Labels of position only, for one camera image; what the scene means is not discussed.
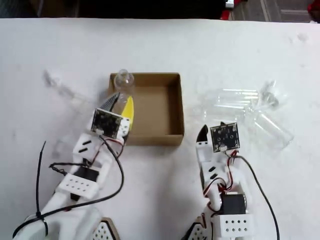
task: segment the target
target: wire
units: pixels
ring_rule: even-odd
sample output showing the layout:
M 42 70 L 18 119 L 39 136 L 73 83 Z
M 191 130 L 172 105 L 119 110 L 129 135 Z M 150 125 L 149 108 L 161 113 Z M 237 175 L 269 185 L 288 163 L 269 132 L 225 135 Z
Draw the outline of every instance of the wire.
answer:
M 124 147 L 125 147 L 125 146 L 124 146 L 119 140 L 116 140 L 116 139 L 113 139 L 113 138 L 107 138 L 107 139 L 105 139 L 105 140 L 111 141 L 111 142 L 114 142 L 114 143 L 117 143 L 117 144 L 119 144 L 119 145 L 121 146 L 120 153 L 118 154 L 118 157 L 120 157 L 121 154 L 122 154 L 122 152 L 124 151 Z
M 38 160 L 38 169 L 36 173 L 36 184 L 35 184 L 35 204 L 36 204 L 36 217 L 41 219 L 44 227 L 45 227 L 45 236 L 48 236 L 48 224 L 45 218 L 41 215 L 40 207 L 39 207 L 39 178 L 40 178 L 40 169 L 41 169 L 41 161 L 42 161 L 42 153 L 44 151 L 46 145 L 46 141 L 44 141 L 43 146 L 40 151 L 39 160 Z
M 106 201 L 106 200 L 109 200 L 111 198 L 113 198 L 114 196 L 116 196 L 120 191 L 121 189 L 123 188 L 124 186 L 124 182 L 125 182 L 125 174 L 124 174 L 124 170 L 122 168 L 122 165 L 119 161 L 119 158 L 118 156 L 115 154 L 115 152 L 113 151 L 113 149 L 110 147 L 110 145 L 107 143 L 106 140 L 103 139 L 102 136 L 99 136 L 100 139 L 103 140 L 104 144 L 106 145 L 106 147 L 108 148 L 108 150 L 111 152 L 111 154 L 113 155 L 116 163 L 118 164 L 118 167 L 119 167 L 119 170 L 121 172 L 121 184 L 120 184 L 120 187 L 118 188 L 118 190 L 116 190 L 113 194 L 109 195 L 109 196 L 105 196 L 105 197 L 102 197 L 102 198 L 99 198 L 99 199 L 96 199 L 96 200 L 93 200 L 93 201 L 87 201 L 87 202 L 83 202 L 83 203 L 79 203 L 79 204 L 75 204 L 75 205 L 70 205 L 70 206 L 65 206 L 65 207 L 61 207 L 61 208 L 58 208 L 56 210 L 53 210 L 53 211 L 49 211 L 45 214 L 42 215 L 43 218 L 45 217 L 48 217 L 50 215 L 53 215 L 53 214 L 56 214 L 58 212 L 62 212 L 62 211 L 68 211 L 68 210 L 71 210 L 71 209 L 75 209 L 75 208 L 79 208 L 79 207 L 84 207 L 84 206 L 87 206 L 87 205 L 91 205 L 91 204 L 97 204 L 97 203 L 100 203 L 100 202 L 103 202 L 103 201 Z M 25 226 L 31 224 L 31 223 L 34 223 L 38 220 L 40 220 L 41 218 L 39 217 L 35 217 L 35 218 L 32 218 L 28 221 L 25 221 L 23 222 L 21 225 L 19 225 L 13 232 L 13 235 L 12 235 L 12 238 L 15 238 L 15 236 L 17 235 L 17 233 L 22 229 L 24 228 Z
M 207 193 L 209 192 L 210 188 L 211 188 L 211 185 L 214 183 L 214 181 L 216 180 L 222 180 L 223 181 L 223 184 L 221 183 L 223 189 L 225 189 L 227 187 L 227 183 L 226 181 L 222 178 L 222 177 L 216 177 L 215 179 L 213 179 L 209 184 L 208 186 L 203 190 L 203 196 L 206 196 Z
M 50 169 L 52 169 L 52 170 L 54 170 L 54 171 L 56 171 L 56 172 L 58 172 L 60 174 L 63 174 L 64 176 L 66 176 L 68 173 L 65 170 L 58 169 L 55 166 L 81 166 L 81 167 L 85 167 L 86 168 L 86 167 L 89 167 L 90 165 L 85 164 L 85 163 L 75 163 L 75 162 L 54 162 L 54 163 L 49 165 Z
M 251 167 L 251 165 L 250 165 L 250 163 L 248 162 L 248 160 L 246 160 L 243 156 L 236 155 L 236 156 L 234 156 L 233 158 L 242 159 L 242 160 L 247 164 L 247 166 L 249 167 L 250 171 L 252 172 L 253 178 L 254 178 L 256 184 L 258 185 L 259 190 L 260 190 L 260 192 L 261 192 L 264 200 L 266 201 L 266 204 L 268 205 L 268 207 L 269 207 L 269 209 L 270 209 L 270 212 L 271 212 L 271 214 L 272 214 L 272 218 L 273 218 L 274 225 L 275 225 L 275 230 L 276 230 L 276 239 L 277 239 L 277 240 L 280 240 L 279 226 L 278 226 L 278 222 L 277 222 L 276 215 L 275 215 L 275 213 L 274 213 L 274 210 L 273 210 L 273 208 L 272 208 L 272 206 L 271 206 L 271 204 L 270 204 L 270 202 L 269 202 L 269 200 L 268 200 L 265 192 L 263 191 L 263 189 L 262 189 L 262 187 L 261 187 L 261 185 L 260 185 L 260 183 L 259 183 L 259 181 L 258 181 L 258 179 L 257 179 L 257 176 L 256 176 L 256 174 L 255 174 L 254 169 Z
M 238 151 L 237 151 L 237 150 L 234 150 L 234 151 L 230 154 L 230 156 L 228 157 L 228 159 L 227 159 L 227 161 L 226 161 L 226 165 L 227 165 L 227 167 L 228 167 L 228 169 L 229 169 L 230 186 L 227 187 L 227 188 L 225 189 L 225 191 L 231 190 L 231 189 L 232 189 L 232 186 L 233 186 L 233 184 L 234 184 L 234 178 L 232 177 L 232 173 L 231 173 L 231 170 L 230 170 L 230 159 L 233 158 L 234 156 L 236 156 L 237 153 L 238 153 Z

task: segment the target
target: perforated white block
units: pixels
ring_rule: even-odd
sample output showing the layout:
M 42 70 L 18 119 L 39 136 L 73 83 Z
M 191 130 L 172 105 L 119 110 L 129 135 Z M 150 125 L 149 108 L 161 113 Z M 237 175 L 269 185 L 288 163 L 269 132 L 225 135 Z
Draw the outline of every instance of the perforated white block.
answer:
M 92 240 L 114 240 L 108 225 L 105 222 L 100 222 L 92 235 Z
M 68 173 L 56 189 L 62 192 L 70 192 L 90 200 L 98 193 L 99 186 L 94 181 Z
M 194 225 L 188 240 L 203 240 L 206 237 L 207 236 L 205 233 L 205 229 L 201 226 L 201 224 L 196 224 L 196 225 Z
M 254 234 L 252 214 L 217 215 L 212 218 L 215 236 L 219 238 L 248 237 Z

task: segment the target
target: red object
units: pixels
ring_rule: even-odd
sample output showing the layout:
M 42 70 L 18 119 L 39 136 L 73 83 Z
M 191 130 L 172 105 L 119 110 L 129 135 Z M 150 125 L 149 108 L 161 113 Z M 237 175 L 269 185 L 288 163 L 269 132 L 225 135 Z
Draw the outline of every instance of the red object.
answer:
M 242 1 L 245 1 L 245 0 L 234 0 L 233 3 L 234 3 L 234 8 L 236 7 L 236 5 L 238 5 L 239 3 L 241 3 Z M 230 15 L 230 12 L 231 10 L 223 10 L 222 11 L 222 14 L 220 16 L 220 20 L 229 20 L 229 15 Z
M 230 10 L 223 10 L 220 19 L 229 20 Z
M 308 5 L 308 12 L 310 13 L 311 11 L 320 11 L 320 0 L 314 0 L 313 3 Z

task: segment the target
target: open cardboard box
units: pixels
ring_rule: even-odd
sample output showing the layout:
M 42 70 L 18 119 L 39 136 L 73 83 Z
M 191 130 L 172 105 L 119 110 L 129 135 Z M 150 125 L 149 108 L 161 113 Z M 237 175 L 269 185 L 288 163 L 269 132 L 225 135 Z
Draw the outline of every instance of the open cardboard box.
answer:
M 108 93 L 116 92 L 115 73 Z M 180 75 L 178 73 L 133 73 L 134 119 L 128 145 L 178 146 L 185 134 Z

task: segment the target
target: black cable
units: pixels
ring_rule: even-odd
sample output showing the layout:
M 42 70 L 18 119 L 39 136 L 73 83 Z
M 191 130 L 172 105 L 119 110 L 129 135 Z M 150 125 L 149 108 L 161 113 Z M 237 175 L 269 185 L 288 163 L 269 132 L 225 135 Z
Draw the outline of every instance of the black cable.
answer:
M 251 170 L 252 172 L 252 175 L 253 175 L 253 178 L 256 182 L 256 184 L 258 185 L 259 189 L 260 189 L 260 192 L 262 193 L 262 196 L 264 197 L 264 200 L 266 201 L 266 204 L 268 204 L 269 206 L 269 209 L 270 209 L 270 212 L 272 214 L 272 217 L 273 217 L 273 221 L 274 221 L 274 225 L 275 225 L 275 230 L 276 230 L 276 239 L 277 240 L 280 240 L 280 233 L 279 233 L 279 226 L 278 226 L 278 222 L 277 222 L 277 219 L 276 219 L 276 215 L 274 213 L 274 210 L 272 209 L 272 206 L 265 194 L 265 192 L 262 190 L 262 187 L 257 179 L 257 176 L 255 174 L 255 171 L 253 170 L 253 168 L 251 167 L 250 163 L 248 162 L 248 160 L 246 160 L 243 156 L 240 156 L 240 155 L 236 155 L 236 156 L 233 156 L 233 158 L 236 158 L 236 159 L 242 159 L 246 164 L 247 166 L 249 167 L 249 169 Z
M 124 174 L 124 170 L 121 166 L 121 163 L 119 161 L 119 158 L 118 156 L 115 154 L 114 150 L 110 147 L 110 145 L 107 143 L 106 140 L 103 139 L 102 136 L 99 136 L 100 139 L 103 140 L 104 144 L 106 145 L 106 147 L 108 148 L 108 150 L 111 152 L 111 154 L 113 155 L 116 163 L 118 164 L 119 166 L 119 169 L 120 169 L 120 172 L 121 172 L 121 184 L 120 184 L 120 187 L 118 188 L 117 191 L 115 191 L 113 194 L 109 195 L 109 196 L 105 196 L 105 197 L 102 197 L 102 198 L 99 198 L 99 199 L 96 199 L 96 200 L 93 200 L 93 201 L 87 201 L 87 202 L 84 202 L 84 203 L 79 203 L 79 204 L 75 204 L 75 205 L 70 205 L 70 206 L 65 206 L 65 207 L 61 207 L 61 208 L 58 208 L 56 210 L 53 210 L 53 211 L 49 211 L 45 214 L 42 215 L 43 218 L 45 217 L 48 217 L 50 215 L 53 215 L 53 214 L 56 214 L 58 212 L 62 212 L 62 211 L 68 211 L 68 210 L 71 210 L 71 209 L 75 209 L 75 208 L 79 208 L 79 207 L 83 207 L 83 206 L 87 206 L 87 205 L 91 205 L 91 204 L 97 204 L 97 203 L 100 203 L 100 202 L 103 202 L 103 201 L 106 201 L 106 200 L 109 200 L 111 198 L 113 198 L 114 196 L 116 196 L 120 191 L 121 189 L 123 188 L 124 186 L 124 182 L 125 182 L 125 174 Z M 31 223 L 34 223 L 38 220 L 40 220 L 41 218 L 39 217 L 35 217 L 35 218 L 32 218 L 28 221 L 25 221 L 23 222 L 21 225 L 19 225 L 13 232 L 13 235 L 12 235 L 12 238 L 15 238 L 15 236 L 17 235 L 17 233 L 22 229 L 24 228 L 25 226 L 31 224 Z
M 43 146 L 42 146 L 42 149 L 40 151 L 40 155 L 39 155 L 39 161 L 38 161 L 38 170 L 37 170 L 37 173 L 36 173 L 36 184 L 35 184 L 35 203 L 36 203 L 36 217 L 41 219 L 43 224 L 44 224 L 44 227 L 45 227 L 45 236 L 48 236 L 48 224 L 45 220 L 45 218 L 41 215 L 41 212 L 40 212 L 40 207 L 39 207 L 39 178 L 40 178 L 40 169 L 41 169 L 41 161 L 42 161 L 42 153 L 44 151 L 44 148 L 45 148 L 45 145 L 46 145 L 46 141 L 44 141 L 43 143 Z
M 75 162 L 54 162 L 49 165 L 49 168 L 56 171 L 57 173 L 63 174 L 64 176 L 67 175 L 67 172 L 63 169 L 58 169 L 55 166 L 81 166 L 81 167 L 89 167 L 90 165 L 85 163 L 75 163 Z

